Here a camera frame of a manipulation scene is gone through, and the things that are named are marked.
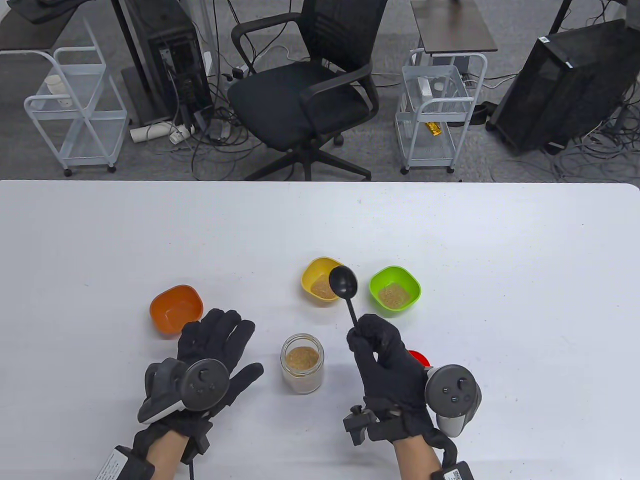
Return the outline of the person's right hand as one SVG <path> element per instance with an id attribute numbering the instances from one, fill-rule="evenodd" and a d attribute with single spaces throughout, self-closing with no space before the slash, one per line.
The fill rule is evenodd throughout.
<path id="1" fill-rule="evenodd" d="M 362 315 L 346 341 L 362 380 L 366 407 L 387 441 L 432 439 L 425 399 L 426 370 L 407 350 L 400 331 L 376 314 Z"/>

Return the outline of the person's left hand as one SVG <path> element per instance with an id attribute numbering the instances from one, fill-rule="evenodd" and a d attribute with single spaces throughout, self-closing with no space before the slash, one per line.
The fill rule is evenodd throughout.
<path id="1" fill-rule="evenodd" d="M 151 364 L 145 373 L 138 421 L 146 429 L 135 437 L 137 450 L 173 432 L 187 439 L 190 450 L 204 452 L 200 445 L 213 418 L 265 372 L 259 362 L 237 370 L 255 328 L 237 311 L 216 308 L 183 327 L 176 357 Z"/>

